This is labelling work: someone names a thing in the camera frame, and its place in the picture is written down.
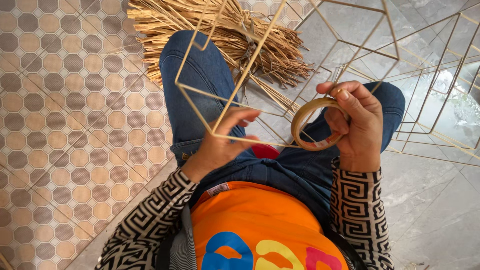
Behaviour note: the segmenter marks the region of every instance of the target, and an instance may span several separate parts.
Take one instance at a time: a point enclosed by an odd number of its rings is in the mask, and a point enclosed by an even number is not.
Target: tape roll
[[[293,117],[291,132],[293,139],[295,140],[295,142],[297,142],[297,145],[305,150],[319,151],[329,148],[335,145],[343,137],[342,134],[338,132],[333,132],[328,138],[319,142],[306,142],[300,139],[300,128],[302,126],[302,121],[308,115],[310,115],[310,113],[314,112],[316,109],[323,107],[337,108],[342,112],[345,120],[350,120],[350,116],[347,114],[347,112],[343,108],[341,108],[338,105],[337,101],[333,98],[317,98],[303,105]]]

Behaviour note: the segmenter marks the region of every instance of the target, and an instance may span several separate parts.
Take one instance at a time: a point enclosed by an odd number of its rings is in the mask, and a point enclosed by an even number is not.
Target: jeans
[[[182,166],[186,157],[196,152],[205,133],[205,127],[174,83],[192,34],[193,31],[179,31],[172,35],[160,55],[159,63],[173,131],[173,145],[170,149],[175,154],[178,166]],[[195,37],[195,41],[201,45],[206,39],[200,32]],[[211,41],[204,51],[192,46],[178,81],[224,98],[229,98],[235,87],[227,63]],[[371,90],[376,84],[368,83],[365,87]],[[216,119],[226,104],[216,98],[186,91],[207,122]],[[382,104],[383,151],[400,125],[405,98],[400,89],[389,83],[382,83],[373,95]],[[306,133],[315,140],[322,140],[331,134],[324,112],[325,110],[305,128]],[[245,130],[236,126],[230,135],[242,137],[245,136]],[[228,181],[248,181],[268,185],[296,197],[312,211],[325,230],[329,222],[333,178],[331,160],[339,155],[336,146],[321,151],[287,147],[275,160],[271,160],[258,159],[248,149],[204,177],[189,201],[190,207],[211,187]]]

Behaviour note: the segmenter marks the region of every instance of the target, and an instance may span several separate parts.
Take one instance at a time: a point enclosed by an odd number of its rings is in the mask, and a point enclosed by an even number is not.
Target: colorful printed logo
[[[226,258],[221,254],[215,253],[220,247],[228,246],[238,252],[241,258]],[[205,247],[205,255],[202,260],[202,270],[247,270],[253,269],[253,253],[248,245],[232,232],[217,233],[208,240]],[[270,252],[276,252],[287,259],[293,267],[292,270],[305,270],[300,260],[284,244],[273,240],[262,240],[255,247],[258,255],[265,255]],[[323,262],[332,270],[341,270],[342,264],[337,257],[328,255],[325,252],[314,247],[307,247],[307,257],[305,265],[307,270],[316,270],[317,262]],[[287,270],[279,268],[273,262],[265,258],[258,258],[255,263],[255,270]]]

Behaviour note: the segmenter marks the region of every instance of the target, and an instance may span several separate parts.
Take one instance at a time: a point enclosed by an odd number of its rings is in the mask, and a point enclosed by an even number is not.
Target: orange t-shirt
[[[296,198],[249,182],[204,192],[192,209],[200,270],[348,270],[310,210]]]

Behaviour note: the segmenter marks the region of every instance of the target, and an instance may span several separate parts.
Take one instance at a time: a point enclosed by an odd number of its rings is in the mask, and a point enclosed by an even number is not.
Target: dried straw
[[[136,9],[128,9],[128,17],[137,22],[134,25],[136,30],[146,34],[146,37],[137,40],[146,50],[142,60],[151,63],[147,70],[147,76],[151,81],[160,84],[162,82],[158,62],[170,36],[178,30],[194,30],[207,3],[207,0],[130,0],[129,5]],[[218,16],[219,11],[222,11],[222,16]],[[248,47],[244,34],[237,29],[240,28],[241,22],[244,22],[249,31],[252,20],[255,35],[263,37],[269,22],[252,17],[252,12],[244,11],[237,0],[210,0],[205,10],[200,32],[209,35],[215,27],[211,40],[222,52],[231,71],[239,68],[240,58]],[[262,47],[266,53],[258,55],[251,70],[253,72],[261,70],[263,61],[264,71],[268,73],[264,78],[273,77],[283,87],[297,86],[301,82],[299,77],[307,79],[313,69],[312,65],[301,60],[302,54],[298,48],[305,47],[302,46],[298,33],[275,25]],[[281,107],[286,109],[291,106],[292,101],[269,84],[254,75],[251,75],[250,79]],[[293,112],[300,108],[297,104],[291,107]]]

